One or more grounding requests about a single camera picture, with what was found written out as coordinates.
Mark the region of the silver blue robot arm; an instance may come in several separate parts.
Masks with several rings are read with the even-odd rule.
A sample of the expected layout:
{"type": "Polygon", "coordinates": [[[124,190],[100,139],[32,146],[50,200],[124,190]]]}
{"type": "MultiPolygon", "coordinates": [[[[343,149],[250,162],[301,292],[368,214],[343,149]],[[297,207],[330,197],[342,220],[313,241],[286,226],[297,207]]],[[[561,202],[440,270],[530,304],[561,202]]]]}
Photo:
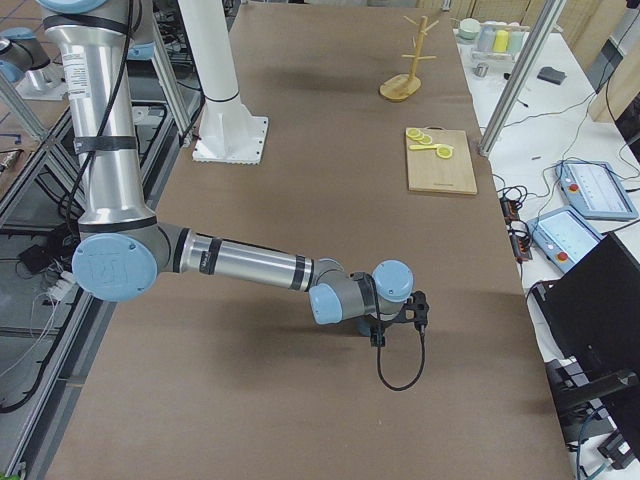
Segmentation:
{"type": "Polygon", "coordinates": [[[223,275],[308,294],[320,325],[357,319],[374,346],[385,329],[427,325],[424,293],[410,268],[386,260],[348,273],[330,258],[312,259],[162,223],[146,204],[126,61],[135,46],[162,47],[149,1],[45,1],[46,35],[58,46],[84,195],[72,256],[78,285],[122,302],[148,291],[164,272],[223,275]]]}

